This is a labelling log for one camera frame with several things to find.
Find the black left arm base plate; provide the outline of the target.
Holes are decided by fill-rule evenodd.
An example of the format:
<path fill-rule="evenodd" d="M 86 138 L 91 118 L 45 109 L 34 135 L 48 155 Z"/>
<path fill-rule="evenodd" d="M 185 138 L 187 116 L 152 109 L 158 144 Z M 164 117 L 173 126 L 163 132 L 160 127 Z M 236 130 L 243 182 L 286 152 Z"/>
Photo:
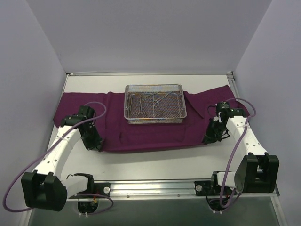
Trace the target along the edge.
<path fill-rule="evenodd" d="M 111 183 L 109 182 L 94 182 L 93 193 L 103 196 L 110 196 Z"/>

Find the steel forceps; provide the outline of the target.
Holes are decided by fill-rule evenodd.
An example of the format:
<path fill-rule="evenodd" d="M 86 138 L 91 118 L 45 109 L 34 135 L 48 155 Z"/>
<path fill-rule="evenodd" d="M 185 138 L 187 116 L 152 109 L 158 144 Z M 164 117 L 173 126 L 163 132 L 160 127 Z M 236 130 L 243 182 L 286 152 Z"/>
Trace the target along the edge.
<path fill-rule="evenodd" d="M 160 94 L 160 92 L 149 93 L 141 96 L 141 101 L 146 101 L 147 98 L 151 97 L 150 102 L 153 103 L 154 106 L 158 106 L 161 98 L 155 98 L 156 94 Z"/>
<path fill-rule="evenodd" d="M 166 98 L 168 95 L 170 95 L 171 94 L 171 92 L 168 92 L 168 93 L 166 93 L 164 96 L 162 96 L 162 97 L 159 97 L 159 98 L 155 98 L 155 97 L 153 97 L 152 99 L 151 99 L 151 102 L 153 103 L 153 105 L 155 106 L 155 107 L 158 107 L 159 106 L 159 103 L 160 103 L 160 101 L 162 101 L 164 98 Z"/>

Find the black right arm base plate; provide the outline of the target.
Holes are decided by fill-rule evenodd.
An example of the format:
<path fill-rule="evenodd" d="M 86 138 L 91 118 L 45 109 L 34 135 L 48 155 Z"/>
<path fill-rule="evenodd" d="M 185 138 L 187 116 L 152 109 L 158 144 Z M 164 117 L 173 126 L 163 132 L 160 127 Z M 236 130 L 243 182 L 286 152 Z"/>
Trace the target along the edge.
<path fill-rule="evenodd" d="M 214 180 L 196 180 L 194 181 L 196 196 L 218 196 L 220 195 L 221 186 Z"/>

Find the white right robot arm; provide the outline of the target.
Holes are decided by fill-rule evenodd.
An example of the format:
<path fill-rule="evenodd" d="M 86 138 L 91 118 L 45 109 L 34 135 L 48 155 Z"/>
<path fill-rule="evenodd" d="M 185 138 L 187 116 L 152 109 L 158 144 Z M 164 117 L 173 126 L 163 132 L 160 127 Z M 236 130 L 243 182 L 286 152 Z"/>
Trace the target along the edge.
<path fill-rule="evenodd" d="M 275 190 L 279 159 L 270 155 L 260 144 L 248 118 L 241 109 L 221 110 L 209 122 L 204 144 L 222 140 L 224 132 L 234 138 L 233 152 L 242 152 L 243 158 L 236 171 L 226 166 L 224 171 L 213 172 L 209 189 L 220 194 L 226 187 L 238 193 L 272 193 Z"/>

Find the steel surgical scissors left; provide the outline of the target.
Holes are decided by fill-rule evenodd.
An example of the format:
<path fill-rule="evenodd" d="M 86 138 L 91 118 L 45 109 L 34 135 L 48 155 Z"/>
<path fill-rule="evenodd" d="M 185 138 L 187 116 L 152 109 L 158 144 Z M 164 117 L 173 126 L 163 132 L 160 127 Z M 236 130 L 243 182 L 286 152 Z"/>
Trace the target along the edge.
<path fill-rule="evenodd" d="M 145 117 L 146 116 L 146 112 L 144 112 L 142 109 L 142 100 L 143 100 L 143 96 L 140 96 L 139 109 L 137 112 L 134 113 L 135 117 L 138 117 L 138 116 Z"/>

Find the aluminium right side rail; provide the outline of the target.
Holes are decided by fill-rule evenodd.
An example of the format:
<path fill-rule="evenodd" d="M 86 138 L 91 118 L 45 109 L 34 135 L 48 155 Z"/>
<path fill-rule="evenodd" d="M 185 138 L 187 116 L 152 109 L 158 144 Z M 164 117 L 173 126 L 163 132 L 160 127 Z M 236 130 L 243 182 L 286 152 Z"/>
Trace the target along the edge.
<path fill-rule="evenodd" d="M 236 177 L 256 178 L 257 170 L 262 168 L 260 165 L 264 162 L 265 151 L 257 143 L 257 139 L 248 121 L 248 117 L 242 117 L 232 125 L 236 132 L 234 136 L 236 144 L 231 153 L 231 157 L 233 157 L 235 153 L 239 153 L 241 157 L 237 167 Z"/>

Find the aluminium front frame rail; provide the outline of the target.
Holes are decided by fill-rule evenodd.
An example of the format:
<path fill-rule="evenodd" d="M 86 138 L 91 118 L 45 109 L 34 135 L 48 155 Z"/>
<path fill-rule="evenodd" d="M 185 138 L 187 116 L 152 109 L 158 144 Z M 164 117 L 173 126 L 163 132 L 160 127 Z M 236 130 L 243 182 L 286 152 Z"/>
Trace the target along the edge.
<path fill-rule="evenodd" d="M 119 180 L 101 181 L 111 183 L 110 198 L 115 201 L 127 200 L 173 200 L 202 199 L 218 196 L 196 196 L 194 181 L 207 179 L 168 179 L 168 180 Z"/>

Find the steel forceps centre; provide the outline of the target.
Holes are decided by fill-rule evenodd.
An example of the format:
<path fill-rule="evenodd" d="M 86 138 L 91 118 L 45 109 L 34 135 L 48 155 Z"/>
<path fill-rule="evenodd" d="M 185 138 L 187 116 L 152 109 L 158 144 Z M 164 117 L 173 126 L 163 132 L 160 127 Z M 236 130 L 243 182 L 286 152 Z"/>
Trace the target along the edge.
<path fill-rule="evenodd" d="M 160 94 L 160 92 L 149 93 L 141 96 L 141 101 L 146 101 L 147 98 L 151 97 L 150 102 L 153 103 L 154 106 L 158 106 L 161 98 L 155 98 L 156 94 Z"/>

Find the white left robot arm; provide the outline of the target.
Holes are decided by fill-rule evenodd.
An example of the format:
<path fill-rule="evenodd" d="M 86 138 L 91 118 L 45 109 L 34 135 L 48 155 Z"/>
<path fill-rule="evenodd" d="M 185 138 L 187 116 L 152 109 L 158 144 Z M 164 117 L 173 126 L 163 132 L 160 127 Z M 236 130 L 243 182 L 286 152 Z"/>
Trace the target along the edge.
<path fill-rule="evenodd" d="M 103 141 L 93 124 L 95 119 L 94 113 L 70 115 L 62 119 L 49 153 L 42 157 L 32 172 L 24 173 L 21 178 L 27 207 L 61 211 L 68 198 L 77 194 L 83 197 L 94 194 L 92 175 L 75 173 L 67 179 L 61 179 L 61 174 L 79 140 L 88 150 L 100 150 Z"/>

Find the steel forceps right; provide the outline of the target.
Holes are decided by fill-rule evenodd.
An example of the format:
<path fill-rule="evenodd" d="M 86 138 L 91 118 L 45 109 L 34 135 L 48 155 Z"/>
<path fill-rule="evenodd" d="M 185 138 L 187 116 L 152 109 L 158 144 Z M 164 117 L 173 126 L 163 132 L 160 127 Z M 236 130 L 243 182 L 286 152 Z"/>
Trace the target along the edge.
<path fill-rule="evenodd" d="M 171 92 L 168 92 L 168 93 L 166 93 L 164 96 L 162 96 L 162 97 L 159 97 L 159 98 L 155 98 L 155 97 L 153 97 L 152 99 L 151 99 L 151 102 L 153 103 L 153 105 L 155 106 L 155 107 L 158 107 L 159 106 L 159 103 L 160 103 L 160 101 L 162 101 L 164 98 L 166 98 L 168 95 L 170 95 L 171 94 Z"/>

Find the purple cloth wrap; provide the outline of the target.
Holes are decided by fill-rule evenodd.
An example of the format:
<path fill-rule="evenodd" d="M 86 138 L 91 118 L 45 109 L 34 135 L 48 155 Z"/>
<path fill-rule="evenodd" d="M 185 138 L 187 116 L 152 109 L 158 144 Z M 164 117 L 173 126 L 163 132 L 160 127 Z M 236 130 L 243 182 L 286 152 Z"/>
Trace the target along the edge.
<path fill-rule="evenodd" d="M 96 120 L 95 127 L 104 139 L 102 151 L 142 152 L 149 150 L 177 149 L 201 145 L 209 119 L 214 110 L 208 106 L 230 99 L 232 108 L 245 106 L 233 100 L 229 86 L 210 89 L 197 94 L 184 92 L 187 117 L 176 124 L 128 124 L 124 118 L 123 93 L 63 93 L 54 116 L 54 124 L 59 127 L 61 120 L 76 114 L 79 107 L 89 104 L 97 115 L 106 114 Z"/>

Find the aluminium back rail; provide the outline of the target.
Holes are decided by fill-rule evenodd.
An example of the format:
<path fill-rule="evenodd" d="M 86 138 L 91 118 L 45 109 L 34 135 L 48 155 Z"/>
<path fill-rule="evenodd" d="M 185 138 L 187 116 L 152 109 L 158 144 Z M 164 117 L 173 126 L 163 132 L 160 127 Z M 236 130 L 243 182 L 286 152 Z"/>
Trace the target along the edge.
<path fill-rule="evenodd" d="M 222 72 L 73 72 L 69 76 L 138 76 L 138 75 L 226 75 L 234 76 L 233 71 Z"/>

